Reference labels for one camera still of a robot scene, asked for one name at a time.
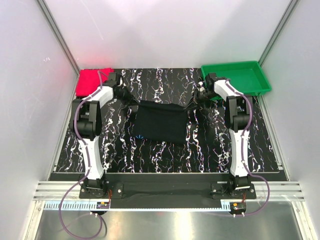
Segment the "black t shirt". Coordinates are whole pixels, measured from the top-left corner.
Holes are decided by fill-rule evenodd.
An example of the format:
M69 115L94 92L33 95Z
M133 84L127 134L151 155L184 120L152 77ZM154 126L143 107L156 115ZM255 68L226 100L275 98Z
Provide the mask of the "black t shirt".
M187 122L188 112L183 106L142 100L132 134L138 139L185 144Z

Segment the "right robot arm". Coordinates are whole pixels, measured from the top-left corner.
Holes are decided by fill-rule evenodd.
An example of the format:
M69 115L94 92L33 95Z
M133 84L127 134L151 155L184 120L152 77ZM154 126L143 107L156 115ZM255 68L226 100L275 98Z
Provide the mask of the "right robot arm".
M227 79L204 80L198 82L185 110L204 107L213 97L221 97L225 102L224 124L231 139L231 166L229 179L222 193L239 198L251 187L248 166L248 145L253 119L253 103L250 95L236 89Z

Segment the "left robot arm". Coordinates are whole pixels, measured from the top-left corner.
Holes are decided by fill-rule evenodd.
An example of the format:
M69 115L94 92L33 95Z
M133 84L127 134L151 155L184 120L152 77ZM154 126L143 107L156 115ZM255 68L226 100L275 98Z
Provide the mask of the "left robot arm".
M75 133L84 161L84 177L79 180L81 198L107 198L108 181L102 166L99 138L102 132L101 108L112 100L138 105L126 85L100 86L93 93L72 102L70 128Z

